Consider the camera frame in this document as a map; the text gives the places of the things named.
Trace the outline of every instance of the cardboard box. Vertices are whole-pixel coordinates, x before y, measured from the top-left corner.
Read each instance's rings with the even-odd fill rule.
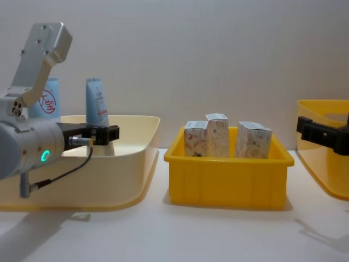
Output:
[[[224,114],[209,114],[206,118],[208,120],[208,155],[230,157],[228,118]]]
[[[239,122],[235,157],[268,158],[272,131],[262,124]]]
[[[184,127],[185,156],[208,157],[207,121],[189,121]]]

